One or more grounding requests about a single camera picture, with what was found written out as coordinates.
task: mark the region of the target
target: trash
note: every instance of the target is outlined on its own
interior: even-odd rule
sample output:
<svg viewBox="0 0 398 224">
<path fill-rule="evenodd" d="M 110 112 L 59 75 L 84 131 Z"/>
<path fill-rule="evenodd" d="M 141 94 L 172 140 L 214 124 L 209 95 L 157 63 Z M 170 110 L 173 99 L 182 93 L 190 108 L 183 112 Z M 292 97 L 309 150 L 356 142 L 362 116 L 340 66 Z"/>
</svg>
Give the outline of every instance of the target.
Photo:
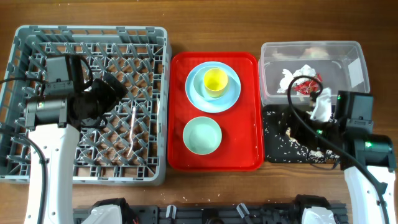
<svg viewBox="0 0 398 224">
<path fill-rule="evenodd" d="M 331 90 L 324 88 L 321 94 L 317 97 L 315 108 L 311 113 L 311 120 L 327 122 L 330 120 L 331 113 Z"/>
<path fill-rule="evenodd" d="M 289 87 L 290 82 L 292 82 L 292 80 L 297 76 L 307 75 L 310 77 L 315 77 L 317 75 L 315 69 L 311 68 L 309 65 L 304 65 L 301 69 L 296 70 L 293 74 L 289 70 L 283 69 L 282 74 L 284 74 L 285 77 L 281 79 L 279 83 L 280 88 L 277 91 L 278 93 L 285 93 Z M 310 80 L 307 80 L 306 78 L 300 78 L 296 82 L 294 82 L 293 86 L 301 85 L 305 82 L 310 82 Z"/>
<path fill-rule="evenodd" d="M 320 74 L 317 74 L 315 76 L 315 79 L 322 82 Z M 301 93 L 303 95 L 309 95 L 312 91 L 318 91 L 319 86 L 315 81 L 307 80 L 299 85 L 296 85 L 295 87 L 293 87 L 293 89 L 297 91 L 297 93 Z"/>
</svg>

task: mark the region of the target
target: plastic bin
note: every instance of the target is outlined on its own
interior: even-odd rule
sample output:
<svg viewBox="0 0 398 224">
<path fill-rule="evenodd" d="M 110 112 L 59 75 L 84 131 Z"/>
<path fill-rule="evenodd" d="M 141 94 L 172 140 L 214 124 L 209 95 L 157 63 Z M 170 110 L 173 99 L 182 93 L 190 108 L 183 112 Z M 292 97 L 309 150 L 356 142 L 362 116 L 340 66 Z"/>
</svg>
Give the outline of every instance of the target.
<svg viewBox="0 0 398 224">
<path fill-rule="evenodd" d="M 369 78 L 361 46 L 355 41 L 274 42 L 261 47 L 259 78 L 262 105 L 287 104 L 287 94 L 277 93 L 283 69 L 294 73 L 309 65 L 319 73 L 324 87 L 331 88 L 336 102 L 338 90 L 369 93 Z M 309 96 L 292 90 L 294 104 L 306 104 Z"/>
<path fill-rule="evenodd" d="M 104 129 L 83 128 L 76 148 L 73 183 L 159 185 L 165 179 L 167 98 L 171 47 L 161 27 L 22 26 L 15 34 L 5 78 L 46 78 L 50 55 L 83 55 L 94 78 L 113 74 L 129 93 L 105 117 Z M 40 91 L 35 82 L 8 82 L 0 94 L 2 128 L 28 134 L 24 125 L 26 99 Z M 129 150 L 131 106 L 137 108 L 134 148 Z M 0 137 L 0 181 L 28 183 L 30 147 L 9 136 Z"/>
</svg>

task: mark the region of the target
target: wooden surface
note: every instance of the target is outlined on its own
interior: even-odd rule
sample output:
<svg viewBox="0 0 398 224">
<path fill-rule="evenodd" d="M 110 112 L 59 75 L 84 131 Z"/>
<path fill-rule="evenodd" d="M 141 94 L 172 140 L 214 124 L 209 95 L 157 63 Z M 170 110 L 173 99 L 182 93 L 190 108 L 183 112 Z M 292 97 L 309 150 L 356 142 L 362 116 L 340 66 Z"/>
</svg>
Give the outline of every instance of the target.
<svg viewBox="0 0 398 224">
<path fill-rule="evenodd" d="M 398 146 L 396 1 L 9 2 L 0 3 L 0 74 L 6 69 L 15 30 L 25 24 L 162 26 L 173 55 L 246 51 L 259 58 L 265 42 L 356 40 L 363 48 L 375 97 L 374 132 L 390 136 Z M 0 223 L 23 223 L 28 187 L 0 184 Z M 89 207 L 115 197 L 125 197 L 131 205 L 259 204 L 290 202 L 297 194 L 324 196 L 351 208 L 341 171 L 268 162 L 255 172 L 185 173 L 168 168 L 160 187 L 75 185 L 73 206 Z"/>
</svg>

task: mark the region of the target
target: red wrapper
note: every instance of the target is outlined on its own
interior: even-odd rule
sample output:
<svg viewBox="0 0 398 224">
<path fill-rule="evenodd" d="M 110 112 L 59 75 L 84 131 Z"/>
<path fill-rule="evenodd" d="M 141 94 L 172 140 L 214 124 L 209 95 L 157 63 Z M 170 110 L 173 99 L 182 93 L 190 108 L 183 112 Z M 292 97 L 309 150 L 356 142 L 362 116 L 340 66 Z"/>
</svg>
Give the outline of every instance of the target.
<svg viewBox="0 0 398 224">
<path fill-rule="evenodd" d="M 318 81 L 322 82 L 322 78 L 319 73 L 317 75 L 315 75 L 314 78 L 317 79 Z M 295 87 L 293 87 L 293 89 L 301 94 L 309 95 L 312 91 L 318 91 L 319 86 L 315 81 L 308 80 L 299 85 L 296 85 Z"/>
</svg>

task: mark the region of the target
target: cup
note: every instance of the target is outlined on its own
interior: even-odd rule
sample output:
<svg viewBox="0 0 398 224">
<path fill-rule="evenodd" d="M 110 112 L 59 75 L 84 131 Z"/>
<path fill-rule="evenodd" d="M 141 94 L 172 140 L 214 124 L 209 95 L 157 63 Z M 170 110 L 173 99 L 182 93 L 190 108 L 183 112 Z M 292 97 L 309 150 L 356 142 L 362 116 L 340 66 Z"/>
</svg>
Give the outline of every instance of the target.
<svg viewBox="0 0 398 224">
<path fill-rule="evenodd" d="M 216 98 L 223 94 L 228 84 L 228 75 L 220 68 L 211 68 L 205 73 L 203 82 L 207 94 Z"/>
</svg>

